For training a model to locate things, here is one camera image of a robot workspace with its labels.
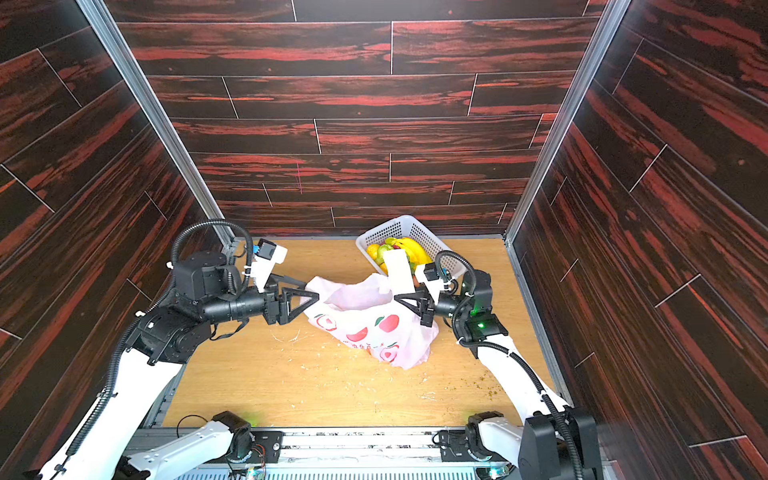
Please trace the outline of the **pink plastic bag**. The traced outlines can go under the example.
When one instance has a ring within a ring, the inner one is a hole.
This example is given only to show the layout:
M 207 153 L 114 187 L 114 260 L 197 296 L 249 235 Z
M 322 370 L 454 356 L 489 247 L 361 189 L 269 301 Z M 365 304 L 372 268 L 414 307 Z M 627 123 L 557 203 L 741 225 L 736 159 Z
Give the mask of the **pink plastic bag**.
M 319 300 L 305 314 L 311 325 L 340 343 L 408 370 L 426 362 L 439 327 L 423 326 L 419 315 L 394 300 L 398 294 L 415 291 L 407 255 L 392 250 L 384 260 L 386 275 L 374 273 L 357 284 L 310 280 L 306 289 Z

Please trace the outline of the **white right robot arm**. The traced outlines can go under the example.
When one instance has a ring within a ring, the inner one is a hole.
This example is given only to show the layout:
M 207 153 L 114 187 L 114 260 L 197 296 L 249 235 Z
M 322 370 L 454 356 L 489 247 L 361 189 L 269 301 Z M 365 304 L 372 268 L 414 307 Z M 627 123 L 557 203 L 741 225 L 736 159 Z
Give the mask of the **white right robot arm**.
M 523 422 L 514 426 L 498 411 L 468 418 L 461 448 L 479 462 L 505 462 L 489 468 L 485 478 L 603 478 L 594 418 L 556 394 L 522 357 L 493 311 L 490 275 L 467 269 L 456 280 L 430 263 L 419 266 L 415 278 L 416 290 L 396 295 L 396 301 L 424 326 L 443 318 L 457 344 L 493 375 Z

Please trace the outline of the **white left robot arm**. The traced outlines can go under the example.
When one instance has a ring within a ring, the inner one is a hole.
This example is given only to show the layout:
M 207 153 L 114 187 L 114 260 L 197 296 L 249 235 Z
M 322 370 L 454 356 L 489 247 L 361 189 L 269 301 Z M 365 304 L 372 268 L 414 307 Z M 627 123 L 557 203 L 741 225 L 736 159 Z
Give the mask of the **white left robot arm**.
M 304 283 L 275 275 L 283 247 L 250 254 L 245 268 L 218 252 L 171 261 L 173 281 L 157 305 L 138 314 L 112 354 L 106 385 L 77 431 L 29 479 L 174 479 L 210 460 L 247 463 L 256 450 L 251 425 L 225 411 L 157 450 L 126 455 L 156 399 L 218 325 L 254 316 L 285 325 L 319 300 Z

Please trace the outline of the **yellow fake banana bunch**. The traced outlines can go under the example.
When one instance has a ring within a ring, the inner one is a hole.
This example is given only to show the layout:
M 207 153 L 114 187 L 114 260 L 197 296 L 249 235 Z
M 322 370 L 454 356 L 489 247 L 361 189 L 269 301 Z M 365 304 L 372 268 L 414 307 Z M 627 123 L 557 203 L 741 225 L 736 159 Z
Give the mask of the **yellow fake banana bunch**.
M 409 263 L 413 267 L 432 262 L 432 258 L 427 254 L 426 250 L 418 242 L 411 238 L 406 237 L 395 239 L 393 246 L 398 247 L 399 249 L 406 252 Z

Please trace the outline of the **light green fake fruit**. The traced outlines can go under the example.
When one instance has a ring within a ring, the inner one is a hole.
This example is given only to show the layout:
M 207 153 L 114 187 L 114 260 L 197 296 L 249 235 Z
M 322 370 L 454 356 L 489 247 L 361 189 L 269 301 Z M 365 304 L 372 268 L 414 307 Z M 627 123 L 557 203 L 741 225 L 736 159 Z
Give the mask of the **light green fake fruit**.
M 376 251 L 376 259 L 375 259 L 376 263 L 378 265 L 383 264 L 385 262 L 384 254 L 392 250 L 393 250 L 393 247 L 389 244 L 384 243 L 384 244 L 378 245 L 377 251 Z

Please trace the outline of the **small yellow fake fruit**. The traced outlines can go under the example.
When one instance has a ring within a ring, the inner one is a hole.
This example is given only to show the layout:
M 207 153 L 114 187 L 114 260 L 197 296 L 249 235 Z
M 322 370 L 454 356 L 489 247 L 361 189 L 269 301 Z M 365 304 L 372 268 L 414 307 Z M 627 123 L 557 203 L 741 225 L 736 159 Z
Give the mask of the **small yellow fake fruit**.
M 378 259 L 378 250 L 379 250 L 379 245 L 378 244 L 372 244 L 372 245 L 369 245 L 367 247 L 366 252 L 367 252 L 367 254 L 373 260 L 377 260 Z

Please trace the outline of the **white perforated plastic basket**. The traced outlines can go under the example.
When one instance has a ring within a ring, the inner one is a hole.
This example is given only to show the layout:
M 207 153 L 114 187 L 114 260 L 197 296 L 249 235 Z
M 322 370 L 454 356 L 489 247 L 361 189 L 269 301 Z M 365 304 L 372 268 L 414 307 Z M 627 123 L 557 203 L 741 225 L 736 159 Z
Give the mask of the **white perforated plastic basket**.
M 411 238 L 418 242 L 434 259 L 439 251 L 449 250 L 449 247 L 434 235 L 425 225 L 411 215 L 402 215 L 388 220 L 366 232 L 356 239 L 356 246 L 375 271 L 385 274 L 385 271 L 366 252 L 369 245 L 384 244 L 387 239 Z

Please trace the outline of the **metal base rail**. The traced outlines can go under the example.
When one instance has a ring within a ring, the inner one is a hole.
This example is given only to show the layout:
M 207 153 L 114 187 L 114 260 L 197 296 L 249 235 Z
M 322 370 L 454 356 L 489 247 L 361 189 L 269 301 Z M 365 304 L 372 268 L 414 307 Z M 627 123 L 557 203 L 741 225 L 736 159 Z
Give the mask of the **metal base rail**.
M 462 427 L 255 428 L 245 460 L 185 457 L 161 479 L 539 479 L 500 452 L 470 449 Z

